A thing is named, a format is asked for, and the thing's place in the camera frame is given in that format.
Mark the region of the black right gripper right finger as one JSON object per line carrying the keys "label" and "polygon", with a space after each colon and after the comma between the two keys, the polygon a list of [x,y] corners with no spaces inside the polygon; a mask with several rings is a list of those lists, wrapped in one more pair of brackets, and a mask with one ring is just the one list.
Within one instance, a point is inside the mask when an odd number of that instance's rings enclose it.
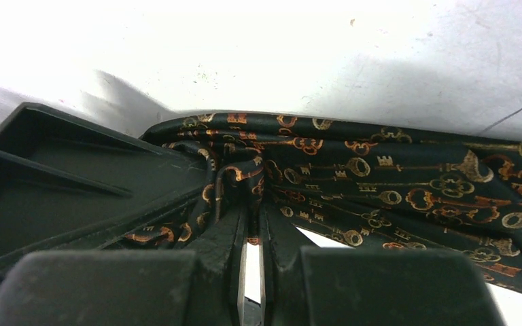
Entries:
{"label": "black right gripper right finger", "polygon": [[265,325],[502,325],[481,275],[443,250],[321,248],[260,207]]}

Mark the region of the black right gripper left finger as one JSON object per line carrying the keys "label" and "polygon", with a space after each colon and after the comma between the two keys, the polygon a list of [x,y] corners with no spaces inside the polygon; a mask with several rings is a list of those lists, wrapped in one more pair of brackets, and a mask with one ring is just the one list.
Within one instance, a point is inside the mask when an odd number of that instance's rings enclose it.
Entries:
{"label": "black right gripper left finger", "polygon": [[231,208],[182,250],[28,254],[0,286],[0,325],[240,325],[248,217]]}

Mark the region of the dark patterned necktie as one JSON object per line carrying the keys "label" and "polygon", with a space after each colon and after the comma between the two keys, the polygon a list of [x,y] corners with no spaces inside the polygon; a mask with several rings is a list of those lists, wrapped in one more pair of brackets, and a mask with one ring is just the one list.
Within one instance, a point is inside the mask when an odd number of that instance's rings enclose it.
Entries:
{"label": "dark patterned necktie", "polygon": [[450,248],[522,293],[522,142],[258,113],[195,115],[142,140],[205,161],[196,202],[135,228],[130,247],[183,248],[243,200],[350,247]]}

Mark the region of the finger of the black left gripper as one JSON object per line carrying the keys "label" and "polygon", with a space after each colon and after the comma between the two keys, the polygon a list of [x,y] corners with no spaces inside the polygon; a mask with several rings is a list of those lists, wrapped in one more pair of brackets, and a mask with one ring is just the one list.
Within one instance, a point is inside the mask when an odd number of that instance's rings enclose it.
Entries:
{"label": "finger of the black left gripper", "polygon": [[32,251],[105,247],[188,206],[205,161],[45,105],[0,125],[0,282]]}

